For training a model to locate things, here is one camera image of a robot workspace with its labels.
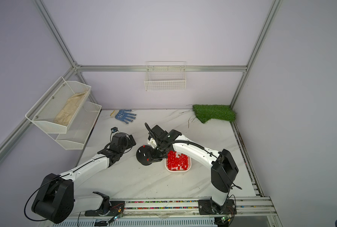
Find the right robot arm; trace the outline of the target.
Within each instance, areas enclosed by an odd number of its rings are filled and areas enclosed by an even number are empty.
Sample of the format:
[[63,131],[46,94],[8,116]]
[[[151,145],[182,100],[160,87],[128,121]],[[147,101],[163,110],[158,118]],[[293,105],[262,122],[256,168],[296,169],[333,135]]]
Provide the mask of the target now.
[[234,184],[234,180],[239,172],[232,154],[223,149],[222,151],[206,148],[183,135],[177,130],[167,132],[156,125],[150,128],[147,123],[148,145],[141,146],[136,152],[137,160],[144,166],[149,166],[155,162],[161,162],[168,157],[170,151],[184,154],[211,172],[211,183],[215,192],[211,196],[212,205],[223,207],[232,187],[242,189]]

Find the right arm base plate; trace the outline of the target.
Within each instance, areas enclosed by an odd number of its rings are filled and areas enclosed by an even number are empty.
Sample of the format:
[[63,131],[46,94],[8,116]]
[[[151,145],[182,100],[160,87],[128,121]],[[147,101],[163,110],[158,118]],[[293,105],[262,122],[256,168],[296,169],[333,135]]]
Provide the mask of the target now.
[[198,201],[200,215],[236,214],[235,201],[227,199],[223,205],[218,205],[212,199]]

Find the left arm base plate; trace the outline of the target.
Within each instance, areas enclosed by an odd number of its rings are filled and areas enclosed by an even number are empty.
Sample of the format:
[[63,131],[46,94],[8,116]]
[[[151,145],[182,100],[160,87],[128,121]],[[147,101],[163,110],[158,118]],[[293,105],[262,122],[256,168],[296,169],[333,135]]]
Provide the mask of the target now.
[[107,201],[99,209],[86,211],[84,215],[86,217],[105,217],[105,216],[117,216],[123,213],[125,208],[124,201]]

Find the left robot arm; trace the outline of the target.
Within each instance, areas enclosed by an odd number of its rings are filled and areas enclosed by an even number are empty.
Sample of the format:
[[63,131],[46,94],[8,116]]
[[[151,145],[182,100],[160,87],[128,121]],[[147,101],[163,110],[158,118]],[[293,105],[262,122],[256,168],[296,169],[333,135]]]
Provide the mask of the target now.
[[75,213],[110,214],[114,208],[108,195],[98,191],[77,195],[76,189],[95,174],[111,167],[135,145],[132,135],[116,132],[111,142],[88,161],[59,175],[45,176],[40,188],[32,194],[32,212],[55,224]]

